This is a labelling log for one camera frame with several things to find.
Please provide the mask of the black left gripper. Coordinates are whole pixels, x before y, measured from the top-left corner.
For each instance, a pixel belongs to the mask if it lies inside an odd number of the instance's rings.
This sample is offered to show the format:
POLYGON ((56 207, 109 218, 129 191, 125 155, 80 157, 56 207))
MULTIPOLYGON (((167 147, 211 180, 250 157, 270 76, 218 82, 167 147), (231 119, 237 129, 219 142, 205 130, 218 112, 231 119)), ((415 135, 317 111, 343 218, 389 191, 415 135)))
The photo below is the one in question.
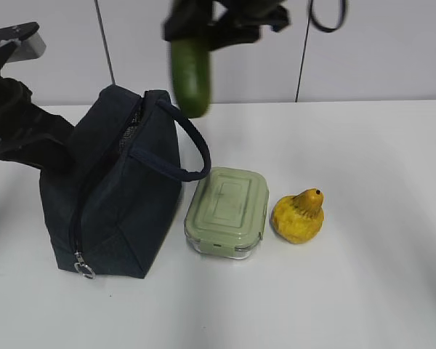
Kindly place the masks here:
POLYGON ((17 48, 16 43, 0 46, 0 160, 67 172, 73 165, 66 147, 73 126, 34 105, 32 92, 21 81, 1 76, 17 48))

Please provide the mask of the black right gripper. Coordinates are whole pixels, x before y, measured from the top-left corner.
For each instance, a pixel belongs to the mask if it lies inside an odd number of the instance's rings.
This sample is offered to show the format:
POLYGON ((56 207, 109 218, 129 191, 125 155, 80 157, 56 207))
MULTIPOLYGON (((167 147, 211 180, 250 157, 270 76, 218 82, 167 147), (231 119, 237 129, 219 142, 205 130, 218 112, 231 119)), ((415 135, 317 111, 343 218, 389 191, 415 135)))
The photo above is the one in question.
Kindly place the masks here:
POLYGON ((281 1, 218 1, 224 12, 214 18, 215 1, 174 1, 163 22, 163 39, 197 41, 216 51, 260 40, 264 26, 275 33, 290 25, 289 11, 281 1))

